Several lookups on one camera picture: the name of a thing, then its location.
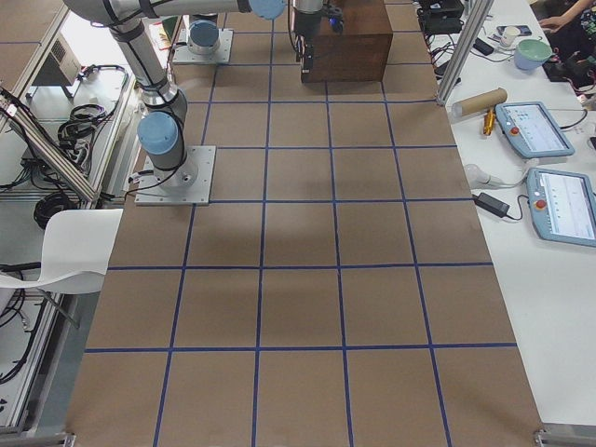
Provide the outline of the person's hand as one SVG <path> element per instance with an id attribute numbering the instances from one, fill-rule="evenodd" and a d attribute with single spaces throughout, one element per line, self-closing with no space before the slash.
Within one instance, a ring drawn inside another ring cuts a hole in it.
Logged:
<path id="1" fill-rule="evenodd" d="M 566 24 L 566 21 L 563 16 L 556 16 L 542 19 L 538 23 L 543 30 L 556 33 Z"/>

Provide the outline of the black idle gripper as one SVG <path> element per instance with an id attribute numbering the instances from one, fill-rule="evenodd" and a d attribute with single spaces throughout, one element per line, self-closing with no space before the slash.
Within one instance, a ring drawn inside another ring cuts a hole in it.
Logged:
<path id="1" fill-rule="evenodd" d="M 334 33 L 343 33 L 344 14 L 341 8 L 322 8 L 317 12 L 302 12 L 297 8 L 291 10 L 291 45 L 302 70 L 311 70 L 314 65 L 314 41 L 323 19 L 328 21 Z"/>

